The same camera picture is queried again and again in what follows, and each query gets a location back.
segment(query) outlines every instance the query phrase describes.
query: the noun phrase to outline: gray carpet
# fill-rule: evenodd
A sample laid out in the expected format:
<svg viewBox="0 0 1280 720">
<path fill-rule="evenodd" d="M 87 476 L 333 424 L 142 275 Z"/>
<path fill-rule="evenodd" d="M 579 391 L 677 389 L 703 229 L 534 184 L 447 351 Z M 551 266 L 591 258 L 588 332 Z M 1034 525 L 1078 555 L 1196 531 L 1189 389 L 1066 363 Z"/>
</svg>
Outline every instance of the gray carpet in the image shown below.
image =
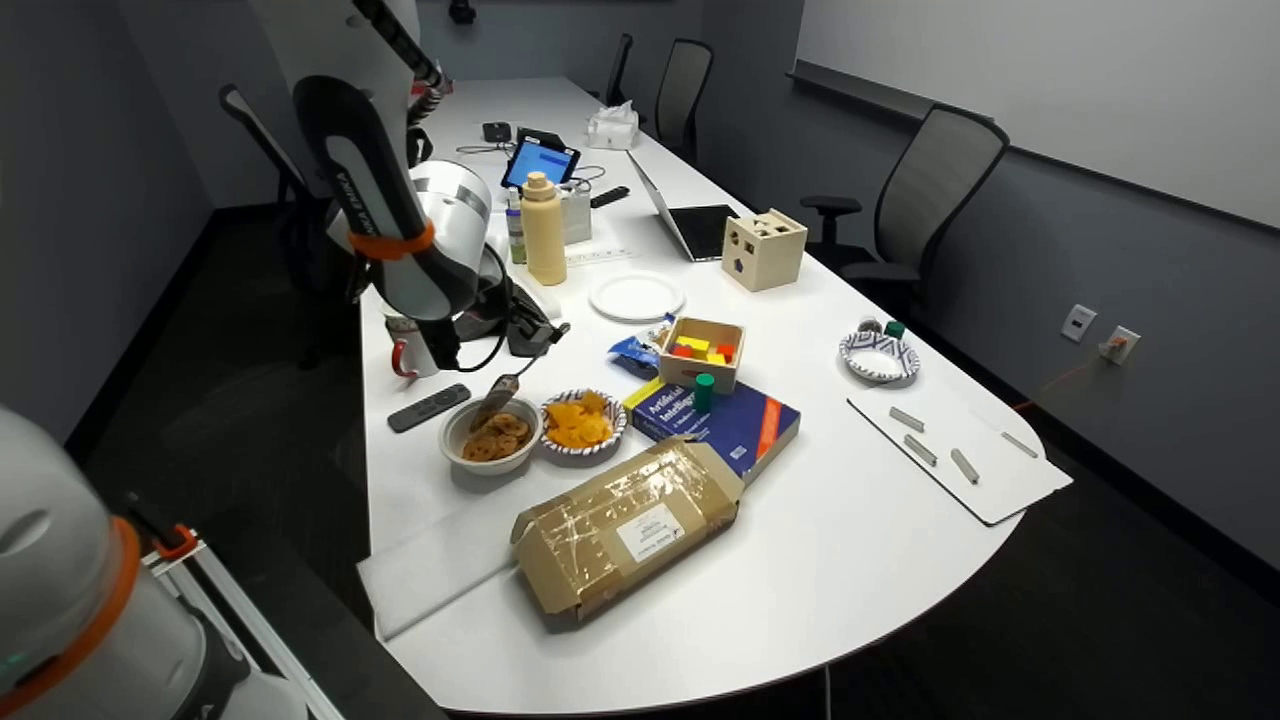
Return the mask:
<svg viewBox="0 0 1280 720">
<path fill-rule="evenodd" d="M 324 360 L 294 366 L 311 341 Z M 1058 464 L 1073 492 L 1027 512 L 943 606 L 830 663 L 830 688 L 809 670 L 655 714 L 825 714 L 825 694 L 862 720 L 1280 714 L 1280 605 Z M 190 525 L 247 500 L 357 605 L 359 467 L 357 314 L 316 332 L 268 224 L 214 233 L 87 476 L 106 500 L 134 489 Z"/>
</svg>

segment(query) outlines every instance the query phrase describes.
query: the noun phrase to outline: wall socket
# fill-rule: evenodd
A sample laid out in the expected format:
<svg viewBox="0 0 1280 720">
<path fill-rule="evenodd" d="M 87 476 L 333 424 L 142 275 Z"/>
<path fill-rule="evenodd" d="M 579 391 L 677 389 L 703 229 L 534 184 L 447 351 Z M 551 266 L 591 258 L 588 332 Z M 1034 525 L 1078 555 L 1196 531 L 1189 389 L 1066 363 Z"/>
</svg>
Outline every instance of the wall socket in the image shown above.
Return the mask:
<svg viewBox="0 0 1280 720">
<path fill-rule="evenodd" d="M 1063 341 L 1078 343 L 1078 336 L 1088 332 L 1088 323 L 1097 318 L 1097 312 L 1088 304 L 1073 304 L 1063 314 Z"/>
<path fill-rule="evenodd" d="M 1135 327 L 1115 323 L 1110 336 L 1097 349 L 1108 363 L 1127 363 L 1135 341 L 1144 341 Z"/>
</svg>

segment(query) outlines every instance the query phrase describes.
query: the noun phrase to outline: laptop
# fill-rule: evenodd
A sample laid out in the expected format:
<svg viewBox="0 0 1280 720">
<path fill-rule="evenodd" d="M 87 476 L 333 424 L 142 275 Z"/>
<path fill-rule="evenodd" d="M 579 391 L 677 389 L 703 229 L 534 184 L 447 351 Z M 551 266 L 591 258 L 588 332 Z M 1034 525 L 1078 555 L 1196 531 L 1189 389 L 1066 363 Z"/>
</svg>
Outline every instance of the laptop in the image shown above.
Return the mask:
<svg viewBox="0 0 1280 720">
<path fill-rule="evenodd" d="M 693 208 L 668 208 L 663 190 L 652 184 L 652 177 L 635 165 L 627 150 L 643 190 L 652 194 L 660 221 L 668 224 L 677 248 L 682 258 L 721 254 L 722 244 L 722 221 L 736 217 L 729 203 L 693 203 Z"/>
</svg>

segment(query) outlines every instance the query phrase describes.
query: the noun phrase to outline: bowl of chips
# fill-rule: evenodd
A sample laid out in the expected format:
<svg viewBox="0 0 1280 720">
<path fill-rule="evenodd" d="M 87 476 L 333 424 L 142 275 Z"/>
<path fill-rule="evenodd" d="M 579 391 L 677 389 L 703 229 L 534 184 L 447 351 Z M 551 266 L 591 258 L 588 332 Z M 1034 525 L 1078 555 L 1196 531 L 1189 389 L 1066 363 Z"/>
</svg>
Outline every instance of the bowl of chips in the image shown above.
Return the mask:
<svg viewBox="0 0 1280 720">
<path fill-rule="evenodd" d="M 469 476 L 521 471 L 542 433 L 542 414 L 527 398 L 513 398 L 476 427 L 481 398 L 453 412 L 444 427 L 447 459 Z"/>
<path fill-rule="evenodd" d="M 542 451 L 555 459 L 602 459 L 622 438 L 627 412 L 602 391 L 560 391 L 542 403 Z"/>
</svg>

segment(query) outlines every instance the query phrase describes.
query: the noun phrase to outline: orange food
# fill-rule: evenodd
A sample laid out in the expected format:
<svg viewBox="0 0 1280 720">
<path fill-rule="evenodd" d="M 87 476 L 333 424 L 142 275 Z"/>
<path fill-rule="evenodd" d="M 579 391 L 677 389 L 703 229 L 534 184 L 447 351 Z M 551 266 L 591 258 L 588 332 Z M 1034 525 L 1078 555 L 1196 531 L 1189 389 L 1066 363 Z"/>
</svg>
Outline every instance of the orange food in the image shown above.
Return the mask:
<svg viewBox="0 0 1280 720">
<path fill-rule="evenodd" d="M 609 398 L 598 391 L 549 403 L 549 438 L 560 446 L 596 446 L 612 437 Z"/>
<path fill-rule="evenodd" d="M 469 437 L 463 459 L 503 459 L 525 446 L 531 427 L 515 412 L 495 412 L 481 433 Z"/>
</svg>

